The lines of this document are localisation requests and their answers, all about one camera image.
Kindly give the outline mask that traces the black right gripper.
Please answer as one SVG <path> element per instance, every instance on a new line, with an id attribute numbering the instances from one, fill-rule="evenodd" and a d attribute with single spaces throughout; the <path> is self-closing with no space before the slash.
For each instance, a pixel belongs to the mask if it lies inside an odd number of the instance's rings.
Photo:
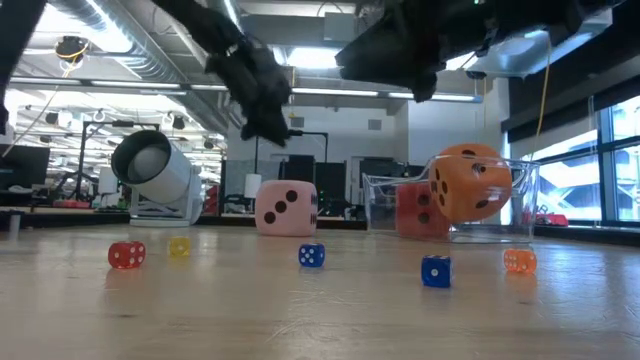
<path id="1" fill-rule="evenodd" d="M 433 97 L 446 62 L 481 48 L 495 25 L 495 0 L 402 0 L 335 56 L 344 79 Z"/>

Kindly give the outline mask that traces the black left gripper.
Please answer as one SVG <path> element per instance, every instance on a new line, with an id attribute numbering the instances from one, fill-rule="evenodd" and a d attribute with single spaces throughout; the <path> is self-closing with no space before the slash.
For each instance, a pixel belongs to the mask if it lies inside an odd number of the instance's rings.
<path id="1" fill-rule="evenodd" d="M 243 140 L 262 137 L 286 146 L 289 129 L 281 112 L 291 88 L 270 49 L 239 42 L 223 53 L 211 54 L 205 70 L 223 81 L 247 118 Z"/>

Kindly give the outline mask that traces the small blue die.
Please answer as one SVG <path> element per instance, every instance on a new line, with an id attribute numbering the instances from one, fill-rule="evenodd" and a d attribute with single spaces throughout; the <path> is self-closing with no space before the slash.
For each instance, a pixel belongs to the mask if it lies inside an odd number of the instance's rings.
<path id="1" fill-rule="evenodd" d="M 452 284 L 452 261 L 449 256 L 427 255 L 421 262 L 421 280 L 424 286 L 449 288 Z"/>
<path id="2" fill-rule="evenodd" d="M 298 250 L 298 261 L 304 267 L 322 267 L 326 259 L 325 246 L 321 243 L 302 244 Z"/>

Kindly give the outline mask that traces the small yellow die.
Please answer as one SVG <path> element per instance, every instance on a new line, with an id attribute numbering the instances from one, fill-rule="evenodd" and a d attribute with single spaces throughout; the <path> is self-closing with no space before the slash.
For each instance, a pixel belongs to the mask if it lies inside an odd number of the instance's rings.
<path id="1" fill-rule="evenodd" d="M 171 237 L 168 243 L 168 253 L 171 257 L 186 257 L 190 255 L 191 241 L 188 237 Z"/>

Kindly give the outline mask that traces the large red foam die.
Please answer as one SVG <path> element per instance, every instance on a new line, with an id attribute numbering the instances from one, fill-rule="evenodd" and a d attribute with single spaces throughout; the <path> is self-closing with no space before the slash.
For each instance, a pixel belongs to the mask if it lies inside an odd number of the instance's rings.
<path id="1" fill-rule="evenodd" d="M 448 235 L 451 223 L 441 213 L 426 183 L 396 187 L 395 230 L 401 236 L 430 238 Z"/>

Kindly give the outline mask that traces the small red die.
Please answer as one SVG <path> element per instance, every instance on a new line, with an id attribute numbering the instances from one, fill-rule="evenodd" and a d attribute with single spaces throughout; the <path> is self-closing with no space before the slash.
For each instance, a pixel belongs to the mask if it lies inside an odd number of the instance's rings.
<path id="1" fill-rule="evenodd" d="M 108 262 L 115 269 L 139 268 L 146 258 L 146 246 L 139 241 L 113 243 L 108 250 Z"/>

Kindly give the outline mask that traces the small orange die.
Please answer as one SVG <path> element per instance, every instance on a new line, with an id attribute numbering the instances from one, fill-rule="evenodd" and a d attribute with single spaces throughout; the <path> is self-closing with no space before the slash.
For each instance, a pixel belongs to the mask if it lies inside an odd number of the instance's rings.
<path id="1" fill-rule="evenodd" d="M 532 250 L 507 249 L 503 263 L 508 272 L 533 274 L 537 268 L 537 257 Z"/>

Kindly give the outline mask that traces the black gantry stand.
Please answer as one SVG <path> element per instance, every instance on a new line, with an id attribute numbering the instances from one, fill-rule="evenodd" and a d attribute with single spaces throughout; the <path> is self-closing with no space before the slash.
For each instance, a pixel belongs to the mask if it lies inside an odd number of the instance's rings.
<path id="1" fill-rule="evenodd" d="M 305 135 L 309 136 L 323 136 L 325 139 L 325 146 L 328 146 L 328 134 L 326 132 L 305 132 L 303 130 L 289 130 L 289 136 L 291 137 L 302 137 Z M 258 162 L 259 162 L 259 147 L 260 147 L 260 139 L 258 137 L 255 138 L 255 159 L 254 159 L 254 173 L 258 173 Z M 315 182 L 316 183 L 316 163 L 315 163 Z"/>

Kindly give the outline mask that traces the black panel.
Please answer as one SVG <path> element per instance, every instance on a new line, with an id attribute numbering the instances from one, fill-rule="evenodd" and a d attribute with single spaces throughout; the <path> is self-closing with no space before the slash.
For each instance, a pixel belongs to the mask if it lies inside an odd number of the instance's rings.
<path id="1" fill-rule="evenodd" d="M 319 215 L 342 217 L 346 207 L 346 165 L 330 162 L 317 163 L 315 184 L 319 200 Z"/>
<path id="2" fill-rule="evenodd" d="M 279 165 L 280 180 L 315 182 L 315 157 L 312 155 L 290 155 Z"/>

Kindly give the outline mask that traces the long ceiling light bar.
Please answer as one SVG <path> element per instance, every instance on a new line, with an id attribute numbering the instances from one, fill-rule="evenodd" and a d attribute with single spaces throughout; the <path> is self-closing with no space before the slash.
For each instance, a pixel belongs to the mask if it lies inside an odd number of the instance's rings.
<path id="1" fill-rule="evenodd" d="M 188 83 L 163 83 L 163 82 L 141 82 L 122 80 L 93 80 L 93 79 L 73 79 L 55 77 L 12 77 L 8 83 L 17 85 L 37 85 L 37 86 L 59 86 L 59 87 L 98 87 L 114 89 L 135 89 L 146 92 L 159 92 L 163 95 L 178 95 L 187 91 L 211 91 L 226 92 L 224 85 L 218 84 L 188 84 Z M 345 96 L 363 98 L 385 98 L 410 100 L 413 95 L 408 92 L 380 91 L 380 90 L 348 90 L 348 89 L 328 89 L 294 87 L 292 93 L 295 95 L 314 96 Z"/>

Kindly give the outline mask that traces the white cylinder lamp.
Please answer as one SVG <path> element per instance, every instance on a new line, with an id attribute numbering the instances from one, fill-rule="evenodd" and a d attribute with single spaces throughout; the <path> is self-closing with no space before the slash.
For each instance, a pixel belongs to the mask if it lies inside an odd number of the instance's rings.
<path id="1" fill-rule="evenodd" d="M 261 187 L 262 177 L 260 174 L 250 173 L 245 175 L 243 195 L 248 199 L 255 199 Z"/>

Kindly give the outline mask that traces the black monitor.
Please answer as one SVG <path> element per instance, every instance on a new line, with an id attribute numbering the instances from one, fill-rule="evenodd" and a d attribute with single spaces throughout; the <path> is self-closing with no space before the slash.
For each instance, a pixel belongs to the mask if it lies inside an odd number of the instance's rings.
<path id="1" fill-rule="evenodd" d="M 404 174 L 403 163 L 392 158 L 364 158 L 359 163 L 359 178 L 364 174 L 382 177 L 401 177 Z"/>
<path id="2" fill-rule="evenodd" d="M 50 149 L 15 145 L 4 156 L 8 145 L 0 144 L 0 190 L 19 185 L 31 188 L 45 183 Z"/>

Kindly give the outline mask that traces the white cylindrical projector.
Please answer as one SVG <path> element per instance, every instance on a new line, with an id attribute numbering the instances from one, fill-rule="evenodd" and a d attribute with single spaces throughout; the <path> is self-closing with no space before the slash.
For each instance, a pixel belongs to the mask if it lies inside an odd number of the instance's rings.
<path id="1" fill-rule="evenodd" d="M 163 133 L 141 130 L 125 137 L 112 154 L 111 169 L 132 190 L 131 225 L 177 228 L 199 219 L 201 169 Z"/>

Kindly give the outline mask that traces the clear plastic container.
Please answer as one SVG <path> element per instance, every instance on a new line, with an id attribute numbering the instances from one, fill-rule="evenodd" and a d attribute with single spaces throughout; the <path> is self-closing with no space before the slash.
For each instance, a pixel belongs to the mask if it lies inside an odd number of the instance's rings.
<path id="1" fill-rule="evenodd" d="M 510 199 L 493 216 L 477 222 L 451 223 L 445 237 L 419 238 L 401 236 L 395 230 L 396 187 L 405 183 L 426 183 L 435 157 L 423 172 L 410 178 L 391 178 L 364 174 L 364 203 L 369 230 L 412 240 L 456 244 L 516 244 L 531 242 L 537 211 L 539 169 L 536 162 L 502 158 L 510 167 L 513 190 Z"/>

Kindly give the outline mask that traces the round black ceiling device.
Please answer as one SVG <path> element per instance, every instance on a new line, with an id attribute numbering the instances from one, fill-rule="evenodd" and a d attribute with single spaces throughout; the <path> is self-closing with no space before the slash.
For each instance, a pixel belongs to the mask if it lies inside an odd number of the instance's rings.
<path id="1" fill-rule="evenodd" d="M 90 42 L 78 36 L 63 36 L 54 48 L 56 56 L 69 64 L 79 63 L 84 58 Z"/>

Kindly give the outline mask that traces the red object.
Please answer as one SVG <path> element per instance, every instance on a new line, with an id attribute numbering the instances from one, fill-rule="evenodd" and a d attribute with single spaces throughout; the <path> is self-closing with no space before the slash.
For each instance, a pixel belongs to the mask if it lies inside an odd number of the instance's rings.
<path id="1" fill-rule="evenodd" d="M 539 213 L 536 215 L 536 224 L 539 226 L 568 227 L 569 220 L 563 214 Z"/>

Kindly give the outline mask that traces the rectangular metal ceiling duct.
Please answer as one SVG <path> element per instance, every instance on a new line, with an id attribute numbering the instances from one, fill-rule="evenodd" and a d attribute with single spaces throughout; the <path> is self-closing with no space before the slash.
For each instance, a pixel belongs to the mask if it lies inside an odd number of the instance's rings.
<path id="1" fill-rule="evenodd" d="M 578 32 L 558 45 L 551 46 L 553 63 L 600 35 L 612 22 L 585 22 Z M 541 71 L 547 64 L 549 34 L 535 30 L 518 35 L 492 46 L 486 56 L 479 58 L 466 70 L 483 72 L 496 77 L 526 77 Z"/>

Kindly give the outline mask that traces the silver metal post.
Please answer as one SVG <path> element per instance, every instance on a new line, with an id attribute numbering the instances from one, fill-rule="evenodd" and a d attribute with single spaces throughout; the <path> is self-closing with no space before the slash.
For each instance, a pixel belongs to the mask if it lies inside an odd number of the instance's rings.
<path id="1" fill-rule="evenodd" d="M 23 211 L 10 210 L 9 211 L 9 231 L 8 240 L 16 241 L 19 238 L 21 218 L 24 215 Z"/>

